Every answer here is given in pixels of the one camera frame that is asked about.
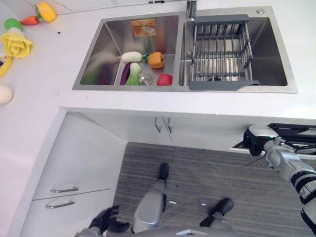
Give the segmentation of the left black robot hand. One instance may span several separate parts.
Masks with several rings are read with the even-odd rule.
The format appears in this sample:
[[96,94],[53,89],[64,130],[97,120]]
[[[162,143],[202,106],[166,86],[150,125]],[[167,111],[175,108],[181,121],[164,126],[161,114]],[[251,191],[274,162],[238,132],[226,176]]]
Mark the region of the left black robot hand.
[[96,229],[99,234],[105,231],[113,233],[125,233],[129,227],[129,222],[121,222],[117,220],[119,214],[119,205],[102,210],[91,222],[89,228]]

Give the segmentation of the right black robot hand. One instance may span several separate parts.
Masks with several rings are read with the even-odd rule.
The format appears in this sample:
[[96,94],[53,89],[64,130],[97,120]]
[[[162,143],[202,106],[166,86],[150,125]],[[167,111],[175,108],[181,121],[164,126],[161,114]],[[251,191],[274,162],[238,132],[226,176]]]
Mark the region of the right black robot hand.
[[243,135],[243,143],[250,154],[256,157],[264,150],[264,145],[277,136],[278,134],[267,125],[250,125]]

